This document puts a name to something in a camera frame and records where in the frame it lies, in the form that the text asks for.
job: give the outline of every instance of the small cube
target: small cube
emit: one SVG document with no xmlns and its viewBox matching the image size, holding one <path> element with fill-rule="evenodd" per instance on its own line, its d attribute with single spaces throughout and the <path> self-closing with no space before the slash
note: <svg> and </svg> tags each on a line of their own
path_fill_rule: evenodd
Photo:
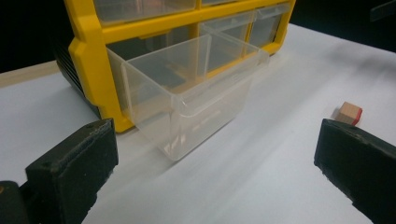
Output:
<svg viewBox="0 0 396 224">
<path fill-rule="evenodd" d="M 361 112 L 363 112 L 363 110 L 360 107 L 348 102 L 344 102 L 343 106 L 341 106 L 340 110 L 338 111 L 338 115 L 335 120 L 356 125 L 361 119 Z"/>
</svg>

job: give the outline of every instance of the yellow drawer cabinet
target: yellow drawer cabinet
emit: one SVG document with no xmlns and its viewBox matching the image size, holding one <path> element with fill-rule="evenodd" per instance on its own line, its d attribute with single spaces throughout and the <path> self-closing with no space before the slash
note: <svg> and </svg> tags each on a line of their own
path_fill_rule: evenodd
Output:
<svg viewBox="0 0 396 224">
<path fill-rule="evenodd" d="M 205 24 L 274 54 L 283 44 L 295 4 L 295 0 L 64 2 L 74 33 L 69 53 L 84 95 L 92 105 L 97 106 L 101 118 L 114 119 L 119 133 L 134 127 L 134 121 L 128 116 L 126 105 L 122 105 L 123 99 L 120 98 L 123 87 L 118 82 L 121 79 L 114 77 L 115 68 L 112 69 L 109 58 L 112 49 L 116 49 L 119 43 L 144 42 L 146 49 L 155 51 L 199 37 L 200 27 Z M 225 31 L 227 22 L 237 21 L 233 16 L 242 18 L 249 12 L 249 21 L 242 24 L 242 28 Z M 223 18 L 231 19 L 217 27 L 217 22 L 222 22 Z"/>
</svg>

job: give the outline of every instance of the white surface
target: white surface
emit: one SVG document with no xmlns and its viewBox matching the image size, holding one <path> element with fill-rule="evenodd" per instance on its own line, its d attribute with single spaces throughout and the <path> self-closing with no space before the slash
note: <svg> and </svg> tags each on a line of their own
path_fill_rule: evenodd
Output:
<svg viewBox="0 0 396 224">
<path fill-rule="evenodd" d="M 290 25 L 245 109 L 179 162 L 137 130 L 84 223 L 371 223 L 314 166 L 321 120 L 349 101 L 396 145 L 396 55 Z M 95 120 L 60 74 L 0 89 L 0 179 Z"/>
</svg>

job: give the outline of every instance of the plastic drawer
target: plastic drawer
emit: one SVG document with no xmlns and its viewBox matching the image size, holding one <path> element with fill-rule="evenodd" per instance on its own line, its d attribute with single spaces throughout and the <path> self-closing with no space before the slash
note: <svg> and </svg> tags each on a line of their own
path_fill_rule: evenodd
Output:
<svg viewBox="0 0 396 224">
<path fill-rule="evenodd" d="M 237 0 L 202 0 L 202 5 L 210 6 L 210 5 L 223 4 L 223 3 L 235 2 L 235 1 L 237 1 Z"/>
<path fill-rule="evenodd" d="M 261 48 L 274 41 L 280 19 L 289 10 L 290 5 L 285 3 L 204 21 L 201 25 Z"/>
<path fill-rule="evenodd" d="M 174 161 L 236 116 L 254 70 L 269 58 L 245 42 L 207 33 L 121 65 L 128 117 Z"/>
<path fill-rule="evenodd" d="M 94 0 L 102 24 L 137 21 L 195 9 L 196 0 Z"/>
<path fill-rule="evenodd" d="M 287 3 L 257 9 L 248 42 L 259 48 L 272 43 L 282 14 L 289 10 L 290 5 Z"/>
<path fill-rule="evenodd" d="M 121 113 L 128 117 L 128 108 L 123 84 L 121 64 L 132 58 L 148 54 L 158 49 L 164 49 L 189 40 L 189 27 L 181 26 L 164 35 L 156 35 L 146 39 L 132 38 L 107 45 L 107 55 L 110 62 L 116 91 L 120 102 Z"/>
</svg>

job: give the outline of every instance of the dark background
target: dark background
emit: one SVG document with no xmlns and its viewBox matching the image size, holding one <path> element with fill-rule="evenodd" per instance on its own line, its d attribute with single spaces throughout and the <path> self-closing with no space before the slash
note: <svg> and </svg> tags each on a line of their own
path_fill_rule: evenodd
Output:
<svg viewBox="0 0 396 224">
<path fill-rule="evenodd" d="M 396 16 L 370 22 L 370 9 L 388 1 L 297 0 L 290 23 L 396 52 Z M 0 3 L 0 73 L 54 60 L 43 22 L 51 8 L 44 4 Z"/>
</svg>

